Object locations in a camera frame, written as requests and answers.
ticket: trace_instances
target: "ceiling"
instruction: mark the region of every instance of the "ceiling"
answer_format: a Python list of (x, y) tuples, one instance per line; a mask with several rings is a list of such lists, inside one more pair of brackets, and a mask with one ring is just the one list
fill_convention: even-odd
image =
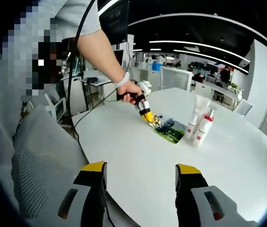
[[(110, 0), (98, 0), (101, 9)], [(129, 24), (139, 20), (171, 13), (217, 14), (260, 32), (267, 38), (267, 4), (251, 5), (242, 0), (130, 0)], [(134, 49), (160, 48), (162, 52), (185, 50), (187, 44), (150, 44), (149, 41), (171, 40), (207, 44), (245, 57), (254, 38), (267, 46), (267, 41), (248, 29), (228, 21), (200, 17), (175, 16), (148, 20), (128, 28), (129, 34), (135, 36)], [(239, 65), (241, 58), (231, 54), (198, 46), (200, 53)]]

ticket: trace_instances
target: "person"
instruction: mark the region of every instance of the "person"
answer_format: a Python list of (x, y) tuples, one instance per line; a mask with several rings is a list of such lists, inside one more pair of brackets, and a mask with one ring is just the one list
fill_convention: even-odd
[(220, 80), (226, 84), (229, 83), (230, 81), (230, 71), (229, 71), (229, 67), (226, 66), (223, 70), (221, 70), (221, 72), (219, 73), (220, 75)]
[(165, 61), (166, 61), (166, 59), (165, 59), (164, 55), (162, 55), (162, 54), (160, 54), (160, 55), (156, 58), (156, 63), (158, 63), (158, 64), (163, 65)]
[(181, 67), (181, 61), (179, 61), (178, 63), (175, 64), (175, 67), (178, 68), (178, 67)]
[[(34, 65), (45, 67), (50, 61), (58, 64), (59, 58), (50, 52), (50, 58), (41, 57), (40, 43), (60, 43), (62, 39), (75, 37), (82, 16), (90, 0), (41, 0), (14, 25), (14, 31), (4, 39), (0, 54), (0, 183), (13, 207), (19, 210), (11, 178), (12, 158), (15, 154), (13, 139), (21, 121), (23, 101), (41, 95), (32, 89), (35, 77), (42, 77), (33, 71)], [(84, 22), (77, 48), (95, 68), (119, 86), (117, 93), (126, 92), (141, 95), (139, 86), (132, 83), (118, 63), (110, 42), (101, 29), (97, 2), (93, 4)], [(134, 104), (130, 95), (124, 102)]]

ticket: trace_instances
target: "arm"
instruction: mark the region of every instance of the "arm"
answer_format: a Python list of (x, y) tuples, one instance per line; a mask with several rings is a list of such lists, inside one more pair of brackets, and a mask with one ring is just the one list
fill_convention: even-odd
[[(113, 83), (120, 82), (125, 76), (125, 72), (117, 61), (107, 36), (101, 29), (94, 33), (80, 36), (78, 50), (95, 68), (109, 77)], [(126, 92), (142, 94), (140, 87), (130, 80), (119, 87), (117, 92), (119, 95)], [(125, 96), (124, 101), (134, 104), (134, 100), (130, 95)]]

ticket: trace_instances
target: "led strip light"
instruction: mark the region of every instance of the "led strip light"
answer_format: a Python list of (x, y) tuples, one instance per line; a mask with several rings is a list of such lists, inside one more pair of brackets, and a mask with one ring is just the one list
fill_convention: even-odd
[(99, 11), (99, 16), (102, 15), (107, 9), (109, 9), (112, 5), (117, 3), (119, 0), (111, 0), (108, 2), (101, 10)]
[(211, 57), (209, 55), (205, 55), (205, 54), (202, 54), (202, 53), (196, 53), (196, 52), (191, 52), (191, 51), (180, 51), (180, 50), (173, 50), (175, 52), (181, 52), (181, 53), (190, 53), (190, 54), (195, 54), (195, 55), (199, 55), (199, 56), (203, 56), (203, 57), (207, 57), (207, 58), (211, 58), (211, 59), (215, 59), (217, 61), (220, 61), (220, 62), (223, 62), (223, 63), (226, 63), (228, 65), (232, 65), (233, 67), (237, 68), (237, 69), (240, 69), (241, 71), (244, 71), (245, 73), (249, 73), (248, 71), (244, 70), (243, 68), (237, 66), (237, 65), (234, 65), (232, 63), (229, 63), (227, 61), (224, 61), (224, 60), (221, 60), (219, 58), (215, 58), (215, 57)]
[(128, 25), (128, 27), (132, 26), (132, 25), (136, 25), (138, 23), (144, 22), (144, 21), (148, 21), (148, 20), (153, 20), (153, 19), (157, 19), (157, 18), (163, 18), (163, 17), (178, 17), (178, 16), (198, 16), (198, 17), (210, 17), (210, 18), (215, 18), (215, 19), (220, 19), (220, 20), (224, 20), (224, 21), (228, 21), (230, 23), (236, 24), (238, 26), (241, 26), (245, 29), (248, 29), (249, 31), (252, 31), (253, 33), (255, 33), (256, 35), (260, 36), (261, 38), (263, 38), (264, 40), (267, 41), (267, 38), (261, 34), (260, 32), (256, 31), (255, 29), (244, 25), (238, 21), (235, 20), (231, 20), (229, 18), (226, 17), (221, 17), (218, 15), (210, 15), (210, 14), (205, 14), (205, 13), (171, 13), (171, 14), (165, 14), (165, 15), (159, 15), (159, 16), (155, 16), (155, 17), (149, 17), (149, 18), (145, 18), (136, 22), (133, 22), (131, 24)]
[(250, 60), (249, 60), (249, 59), (246, 59), (246, 58), (244, 58), (244, 57), (241, 57), (241, 56), (239, 56), (238, 54), (235, 54), (235, 53), (233, 53), (233, 52), (224, 50), (224, 49), (222, 49), (222, 48), (218, 48), (218, 47), (215, 47), (215, 46), (210, 46), (210, 45), (207, 45), (207, 44), (198, 44), (198, 43), (186, 42), (186, 41), (169, 41), (169, 40), (163, 40), (163, 41), (150, 41), (149, 43), (151, 43), (151, 44), (159, 44), (159, 43), (176, 43), (176, 44), (192, 44), (192, 45), (197, 45), (197, 46), (205, 46), (205, 47), (213, 48), (213, 49), (216, 49), (216, 50), (219, 50), (219, 51), (223, 51), (223, 52), (232, 54), (232, 55), (234, 55), (234, 56), (236, 56), (236, 57), (238, 57), (238, 58), (241, 58), (241, 59), (245, 60), (246, 62), (249, 62), (249, 63), (250, 63)]

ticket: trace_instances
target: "sleeve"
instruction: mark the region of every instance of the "sleeve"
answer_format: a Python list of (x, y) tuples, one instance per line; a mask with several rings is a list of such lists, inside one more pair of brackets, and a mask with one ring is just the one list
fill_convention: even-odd
[[(90, 1), (91, 0), (68, 0), (58, 12), (55, 21), (62, 39), (76, 36), (78, 26)], [(83, 24), (81, 35), (94, 33), (100, 28), (101, 25), (96, 0)]]

